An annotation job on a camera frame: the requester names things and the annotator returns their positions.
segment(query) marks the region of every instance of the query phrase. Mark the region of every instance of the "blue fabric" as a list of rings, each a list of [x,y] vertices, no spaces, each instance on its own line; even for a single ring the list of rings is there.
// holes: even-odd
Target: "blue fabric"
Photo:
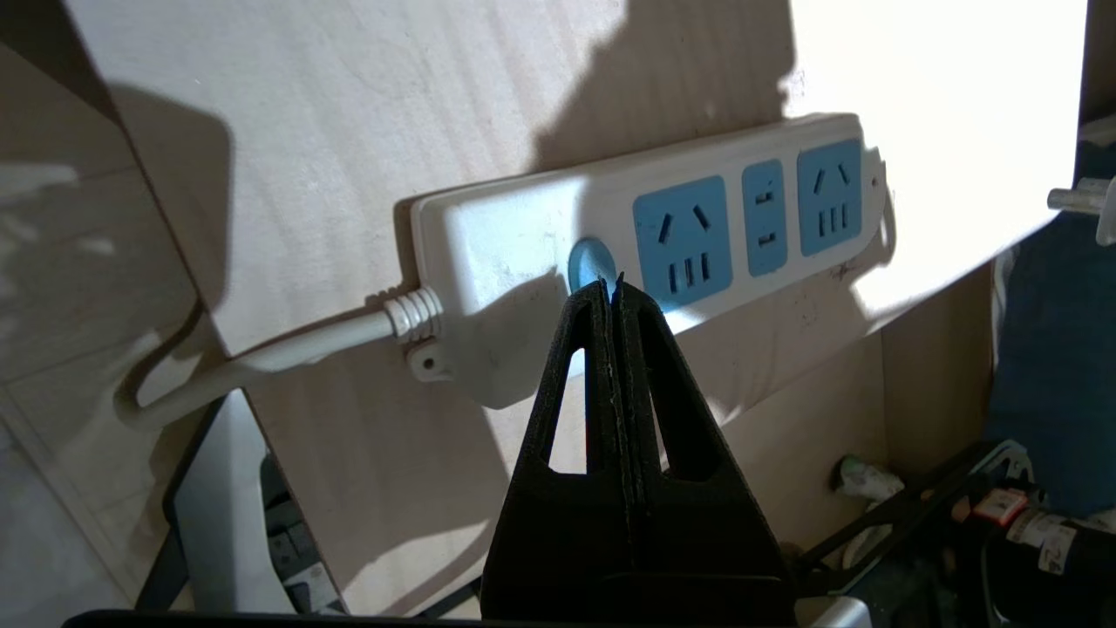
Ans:
[[[1116,145],[1081,144],[1083,176],[1116,176]],[[1116,506],[1116,247],[1097,219],[1062,213],[1022,242],[1008,281],[988,438],[1027,447],[1051,505]]]

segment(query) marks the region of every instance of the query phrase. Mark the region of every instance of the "cord strain relief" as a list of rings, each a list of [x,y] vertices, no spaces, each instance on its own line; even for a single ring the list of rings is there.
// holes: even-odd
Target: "cord strain relief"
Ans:
[[[442,303],[434,290],[425,286],[387,299],[384,311],[401,345],[435,337],[442,331]]]

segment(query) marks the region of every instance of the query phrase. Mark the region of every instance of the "power plug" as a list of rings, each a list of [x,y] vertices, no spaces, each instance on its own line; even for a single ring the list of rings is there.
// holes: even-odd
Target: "power plug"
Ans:
[[[1047,196],[1047,206],[1098,216],[1097,243],[1116,243],[1116,178],[1085,177],[1072,190],[1055,187]]]
[[[852,114],[426,196],[415,255],[441,316],[408,361],[503,408],[535,392],[571,290],[625,272],[680,334],[860,252],[885,201]]]

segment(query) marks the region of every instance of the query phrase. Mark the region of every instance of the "black metal frame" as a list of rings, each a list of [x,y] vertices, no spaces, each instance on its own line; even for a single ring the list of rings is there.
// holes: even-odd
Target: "black metal frame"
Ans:
[[[1016,443],[977,443],[950,458],[931,473],[908,482],[891,500],[846,525],[795,561],[795,572],[802,596],[844,595],[882,558],[908,543],[932,514],[947,512],[962,495],[984,495],[997,482],[985,470],[1004,466],[1003,475],[1031,475],[1027,452]],[[866,553],[855,566],[833,570],[822,562],[860,532],[877,525],[892,525],[892,533]]]
[[[549,468],[586,358],[585,475]],[[660,464],[657,423],[670,470]],[[795,625],[775,537],[655,301],[617,281],[567,300],[484,568],[491,619]]]

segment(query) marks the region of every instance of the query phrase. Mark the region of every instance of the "power strip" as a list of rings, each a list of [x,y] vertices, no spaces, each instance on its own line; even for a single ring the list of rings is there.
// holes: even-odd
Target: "power strip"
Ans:
[[[680,334],[860,252],[886,189],[857,117],[825,114],[424,197],[415,255],[442,312],[408,361],[503,408],[598,274],[624,272]]]

